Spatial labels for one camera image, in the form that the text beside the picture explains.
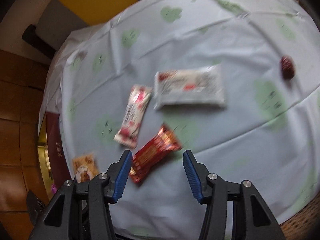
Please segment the pink white candy bar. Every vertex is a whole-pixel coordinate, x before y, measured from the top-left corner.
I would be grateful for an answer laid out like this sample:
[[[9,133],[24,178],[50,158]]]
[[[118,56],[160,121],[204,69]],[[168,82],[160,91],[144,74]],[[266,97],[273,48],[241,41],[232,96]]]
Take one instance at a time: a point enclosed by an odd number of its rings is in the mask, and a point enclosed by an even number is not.
[[[134,85],[131,88],[123,122],[114,141],[128,148],[136,148],[139,129],[151,94],[151,87]]]

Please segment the red gold gift box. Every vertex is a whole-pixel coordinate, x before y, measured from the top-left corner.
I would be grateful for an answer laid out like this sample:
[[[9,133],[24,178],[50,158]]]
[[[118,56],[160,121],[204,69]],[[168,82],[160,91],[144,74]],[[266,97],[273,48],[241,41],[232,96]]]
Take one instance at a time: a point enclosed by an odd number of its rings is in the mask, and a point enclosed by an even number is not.
[[[54,195],[51,185],[59,189],[71,174],[63,151],[59,128],[59,115],[46,112],[42,119],[37,144],[42,180],[49,198]]]

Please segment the red shiny snack packet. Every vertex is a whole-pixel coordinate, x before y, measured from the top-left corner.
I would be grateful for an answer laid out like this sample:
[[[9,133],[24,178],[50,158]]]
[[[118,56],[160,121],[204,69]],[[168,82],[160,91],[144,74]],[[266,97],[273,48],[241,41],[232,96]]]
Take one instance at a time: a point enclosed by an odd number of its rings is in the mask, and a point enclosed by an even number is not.
[[[163,124],[159,132],[133,156],[129,172],[132,181],[136,184],[141,183],[154,165],[170,152],[181,149],[182,144],[173,130],[167,124]]]

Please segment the grey yellow blue headboard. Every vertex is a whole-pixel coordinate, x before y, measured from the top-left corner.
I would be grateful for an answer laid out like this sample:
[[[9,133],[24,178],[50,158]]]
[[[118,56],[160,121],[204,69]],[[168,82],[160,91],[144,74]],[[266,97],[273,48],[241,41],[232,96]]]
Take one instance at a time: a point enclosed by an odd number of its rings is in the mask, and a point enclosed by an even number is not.
[[[51,0],[36,25],[35,33],[54,50],[59,50],[72,31],[105,23],[138,1]]]

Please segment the white green-cloud tablecloth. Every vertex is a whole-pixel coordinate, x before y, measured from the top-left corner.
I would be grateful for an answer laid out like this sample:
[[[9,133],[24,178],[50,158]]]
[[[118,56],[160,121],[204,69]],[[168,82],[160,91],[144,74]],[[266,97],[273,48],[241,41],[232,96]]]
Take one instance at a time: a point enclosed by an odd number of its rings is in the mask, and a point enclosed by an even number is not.
[[[129,180],[117,234],[197,239],[205,207],[183,152],[226,181],[250,180],[282,223],[319,192],[319,29],[294,0],[142,0],[72,32],[49,68],[40,118],[58,114],[67,170],[101,171],[168,126],[181,143]]]

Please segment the orange small snack packet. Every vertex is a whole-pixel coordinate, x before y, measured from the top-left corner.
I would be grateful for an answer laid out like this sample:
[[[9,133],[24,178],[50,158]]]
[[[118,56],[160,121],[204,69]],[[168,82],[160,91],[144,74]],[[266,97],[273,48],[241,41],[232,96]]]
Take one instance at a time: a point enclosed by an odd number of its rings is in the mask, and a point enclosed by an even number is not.
[[[73,158],[73,171],[78,183],[90,181],[99,174],[93,153]]]

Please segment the wicker rattan chair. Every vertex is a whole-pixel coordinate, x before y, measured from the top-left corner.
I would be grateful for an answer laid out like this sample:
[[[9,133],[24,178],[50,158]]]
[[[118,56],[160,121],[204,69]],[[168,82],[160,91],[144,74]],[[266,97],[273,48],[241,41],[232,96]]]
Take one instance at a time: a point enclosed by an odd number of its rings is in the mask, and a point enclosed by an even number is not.
[[[319,239],[319,193],[280,227],[286,239]]]

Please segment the red jujube date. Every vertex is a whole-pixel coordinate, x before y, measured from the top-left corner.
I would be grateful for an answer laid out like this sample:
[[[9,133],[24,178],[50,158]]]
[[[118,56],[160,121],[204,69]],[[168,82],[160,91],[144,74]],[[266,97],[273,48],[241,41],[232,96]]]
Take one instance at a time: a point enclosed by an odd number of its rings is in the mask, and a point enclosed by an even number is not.
[[[281,74],[284,80],[291,80],[295,77],[295,65],[290,56],[284,55],[280,61]]]

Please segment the purple snack packet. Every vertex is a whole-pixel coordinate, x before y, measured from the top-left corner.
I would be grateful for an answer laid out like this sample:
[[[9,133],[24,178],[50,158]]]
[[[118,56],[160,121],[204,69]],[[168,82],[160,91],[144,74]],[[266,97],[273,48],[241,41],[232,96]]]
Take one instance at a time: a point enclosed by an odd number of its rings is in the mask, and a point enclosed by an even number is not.
[[[53,194],[56,194],[56,192],[57,192],[57,187],[56,187],[55,184],[52,184],[52,185],[51,185],[51,191],[52,191]]]

